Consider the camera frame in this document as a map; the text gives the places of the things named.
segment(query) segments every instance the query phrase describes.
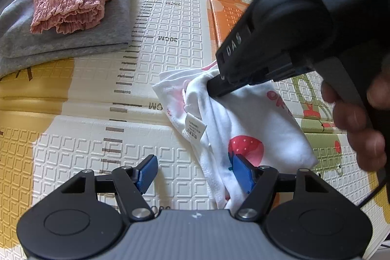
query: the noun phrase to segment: metal screw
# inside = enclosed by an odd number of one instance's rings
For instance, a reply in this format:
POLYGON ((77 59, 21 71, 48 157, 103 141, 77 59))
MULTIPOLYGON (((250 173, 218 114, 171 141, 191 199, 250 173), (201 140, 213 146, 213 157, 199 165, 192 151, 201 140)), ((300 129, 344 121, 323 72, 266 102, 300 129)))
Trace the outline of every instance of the metal screw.
POLYGON ((136 208, 134 209, 131 214, 138 219, 146 218, 150 215, 150 210, 146 208, 136 208))
POLYGON ((238 215, 241 218, 248 219, 248 218, 255 217, 257 215, 257 212, 254 209, 251 209, 251 208, 244 208, 244 209, 241 209, 238 212, 238 215))

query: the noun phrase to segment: clothing tag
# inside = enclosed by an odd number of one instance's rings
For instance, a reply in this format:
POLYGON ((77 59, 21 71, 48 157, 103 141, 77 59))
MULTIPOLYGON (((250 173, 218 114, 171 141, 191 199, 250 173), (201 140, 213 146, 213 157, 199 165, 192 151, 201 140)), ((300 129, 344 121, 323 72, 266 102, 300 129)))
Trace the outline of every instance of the clothing tag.
POLYGON ((201 120, 187 113, 186 133, 192 141, 200 142, 200 138, 203 136, 206 127, 201 120))

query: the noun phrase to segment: cable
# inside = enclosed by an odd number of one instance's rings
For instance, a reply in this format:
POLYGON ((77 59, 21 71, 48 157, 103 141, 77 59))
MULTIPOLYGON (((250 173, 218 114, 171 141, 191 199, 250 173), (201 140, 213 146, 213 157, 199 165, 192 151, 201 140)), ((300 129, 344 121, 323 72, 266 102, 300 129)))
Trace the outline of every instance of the cable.
POLYGON ((373 190, 370 194, 367 195, 367 197, 358 205, 358 207, 361 209, 364 205, 366 205, 369 201, 371 201, 380 191, 384 188, 384 186, 387 183, 387 178, 382 180, 381 183, 373 190))

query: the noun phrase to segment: blue gripper pad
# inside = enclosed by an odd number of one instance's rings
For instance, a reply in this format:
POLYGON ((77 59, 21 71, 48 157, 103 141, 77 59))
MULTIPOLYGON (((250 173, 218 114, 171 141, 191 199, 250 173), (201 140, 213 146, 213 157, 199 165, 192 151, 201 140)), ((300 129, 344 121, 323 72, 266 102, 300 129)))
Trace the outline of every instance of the blue gripper pad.
POLYGON ((142 161, 139 165, 143 167, 139 170, 138 181, 135 183, 141 194, 145 194, 152 181, 155 179, 158 171, 158 162, 155 155, 144 159, 149 160, 146 164, 142 161))
POLYGON ((252 169, 241 160, 241 155, 233 157, 233 173, 243 191, 249 194, 256 182, 253 180, 252 169))

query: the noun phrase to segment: strawberry print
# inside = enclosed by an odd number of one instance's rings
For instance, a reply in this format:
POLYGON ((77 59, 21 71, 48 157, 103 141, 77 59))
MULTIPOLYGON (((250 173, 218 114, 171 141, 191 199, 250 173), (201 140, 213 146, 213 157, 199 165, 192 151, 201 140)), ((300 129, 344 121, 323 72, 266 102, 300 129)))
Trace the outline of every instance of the strawberry print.
POLYGON ((247 135, 238 135, 230 139, 228 154, 230 162, 233 162, 233 156, 243 155, 254 166, 259 166, 264 155, 263 143, 247 135))
POLYGON ((340 142, 338 140, 335 141, 335 148, 336 148, 336 151, 338 154, 340 154, 342 152, 341 145, 340 145, 340 142))
POLYGON ((268 91, 267 92, 267 97, 270 100, 275 100, 276 101, 276 107, 281 107, 283 109, 287 109, 288 113, 290 116, 292 116, 292 113, 290 112, 290 109, 287 108, 286 104, 284 103, 283 99, 279 96, 279 94, 275 91, 268 91))

